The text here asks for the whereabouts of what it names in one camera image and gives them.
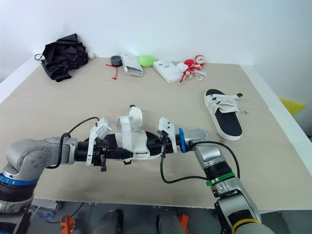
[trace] slide sandal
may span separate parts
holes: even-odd
[[[204,95],[205,104],[213,118],[219,135],[226,140],[238,140],[242,136],[242,128],[237,119],[241,110],[244,111],[236,99],[243,95],[225,95],[217,89],[210,89]]]

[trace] blue part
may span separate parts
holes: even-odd
[[[0,181],[7,183],[7,184],[12,184],[12,185],[20,185],[20,186],[25,186],[25,185],[32,185],[34,183],[37,183],[39,179],[34,179],[34,180],[14,180],[5,177],[2,173],[0,174]]]
[[[180,133],[180,140],[181,140],[181,151],[182,153],[186,153],[184,132],[182,128],[179,128],[179,133]]]

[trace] green sponge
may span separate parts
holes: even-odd
[[[138,61],[142,67],[151,67],[157,59],[153,55],[142,55],[138,57]]]

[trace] roll of tape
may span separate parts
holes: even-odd
[[[111,64],[116,67],[122,66],[121,57],[118,55],[111,56]]]

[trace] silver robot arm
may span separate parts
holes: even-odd
[[[78,141],[64,138],[61,164],[73,164]],[[59,137],[15,142],[0,174],[0,233],[24,234],[30,226],[29,206],[43,170],[59,160]]]
[[[235,177],[225,157],[215,144],[198,144],[210,141],[207,131],[189,130],[184,133],[186,148],[195,152],[196,158],[207,176],[207,185],[218,198],[215,210],[224,233],[273,234],[261,224],[260,212],[244,189],[239,178]]]

